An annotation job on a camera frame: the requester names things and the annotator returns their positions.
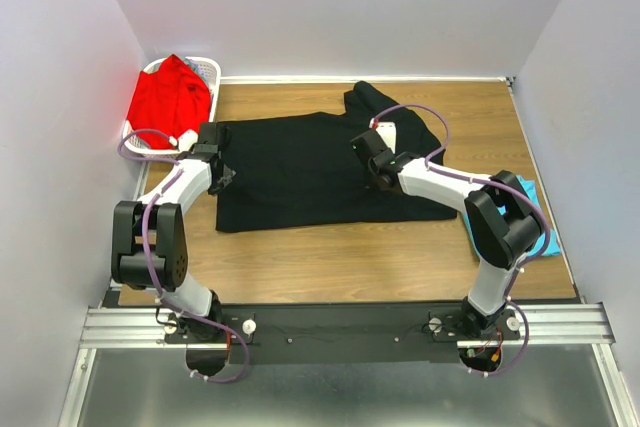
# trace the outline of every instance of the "gray wall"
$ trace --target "gray wall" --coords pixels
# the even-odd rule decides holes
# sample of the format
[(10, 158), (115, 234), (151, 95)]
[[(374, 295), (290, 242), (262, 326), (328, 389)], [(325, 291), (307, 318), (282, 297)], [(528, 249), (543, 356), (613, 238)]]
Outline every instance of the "gray wall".
[(513, 75), (559, 0), (118, 0), (149, 57), (224, 75)]
[(115, 0), (0, 5), (0, 424), (47, 427), (133, 191), (114, 149), (143, 55)]
[(515, 84), (576, 283), (604, 301), (636, 404), (639, 74), (640, 0), (562, 0)]

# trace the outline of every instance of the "wooden surface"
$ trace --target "wooden surface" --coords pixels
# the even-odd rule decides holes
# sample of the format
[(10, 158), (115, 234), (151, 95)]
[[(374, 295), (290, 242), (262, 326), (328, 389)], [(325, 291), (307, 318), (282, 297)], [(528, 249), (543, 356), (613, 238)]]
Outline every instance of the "wooden surface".
[[(380, 84), (398, 102), (419, 102), (448, 119), (445, 165), (477, 173), (506, 169), (535, 178), (504, 83)], [(349, 84), (223, 85), (217, 120), (344, 112)], [(440, 138), (444, 129), (418, 111)], [(168, 168), (154, 165), (150, 189)], [(189, 270), (223, 303), (438, 300), (464, 297), (478, 260), (458, 217), (449, 221), (342, 224), (224, 234), (215, 231), (216, 199), (202, 195), (186, 215)], [(516, 298), (573, 297), (561, 256), (529, 264)], [(122, 304), (147, 302), (123, 289)]]

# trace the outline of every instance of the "white laundry basket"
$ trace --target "white laundry basket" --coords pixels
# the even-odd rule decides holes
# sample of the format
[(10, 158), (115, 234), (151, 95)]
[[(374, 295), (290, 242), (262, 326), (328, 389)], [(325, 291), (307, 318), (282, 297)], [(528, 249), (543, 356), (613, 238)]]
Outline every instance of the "white laundry basket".
[[(211, 59), (207, 59), (205, 57), (186, 57), (190, 61), (198, 64), (200, 73), (205, 78), (205, 82), (209, 87), (209, 92), (211, 92), (211, 110), (209, 112), (209, 122), (213, 122), (216, 116), (216, 106), (218, 104), (218, 92), (220, 91), (220, 66), (217, 62)], [(160, 67), (160, 64), (164, 62), (165, 59), (158, 59), (154, 62), (151, 62), (144, 68), (144, 71), (147, 74), (155, 72)], [(124, 123), (124, 128), (122, 130), (122, 138), (126, 137), (133, 131), (131, 124), (128, 120)], [(165, 149), (165, 150), (154, 150), (150, 149), (149, 145), (142, 139), (138, 138), (137, 135), (134, 135), (129, 140), (125, 142), (125, 147), (133, 153), (142, 155), (148, 159), (153, 159), (154, 157), (176, 157), (180, 151)]]

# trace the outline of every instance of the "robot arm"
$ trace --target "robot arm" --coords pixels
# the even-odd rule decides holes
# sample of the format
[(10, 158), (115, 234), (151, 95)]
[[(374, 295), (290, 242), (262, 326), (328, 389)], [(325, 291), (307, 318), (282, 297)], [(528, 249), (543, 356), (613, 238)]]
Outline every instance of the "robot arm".
[(351, 143), (382, 189), (431, 199), (469, 216), (481, 258), (457, 325), (462, 334), (474, 338), (490, 330), (505, 308), (518, 263), (542, 234), (531, 207), (508, 192), (482, 183), (491, 180), (524, 195), (517, 177), (506, 171), (495, 176), (469, 174), (426, 163), (414, 154), (396, 155), (373, 129)]
[(155, 292), (142, 246), (142, 214), (160, 194), (151, 211), (149, 230), (156, 234), (151, 250), (155, 272), (164, 290), (163, 298), (184, 311), (213, 321), (220, 320), (220, 302), (214, 292), (187, 272), (183, 216), (200, 194), (215, 195), (231, 182), (235, 172), (221, 159), (221, 150), (227, 141), (226, 128), (203, 123), (198, 142), (190, 152), (182, 154), (169, 175), (139, 199), (118, 203), (113, 219), (113, 279), (135, 289)]

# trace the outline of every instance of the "gray floor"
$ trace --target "gray floor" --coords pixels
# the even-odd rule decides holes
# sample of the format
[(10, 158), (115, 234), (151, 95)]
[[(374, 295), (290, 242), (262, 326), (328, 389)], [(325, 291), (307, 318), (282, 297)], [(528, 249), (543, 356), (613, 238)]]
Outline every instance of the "gray floor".
[(277, 365), (231, 385), (190, 379), (184, 352), (105, 350), (87, 396), (84, 427), (615, 425), (590, 346), (530, 347), (489, 379), (426, 362)]

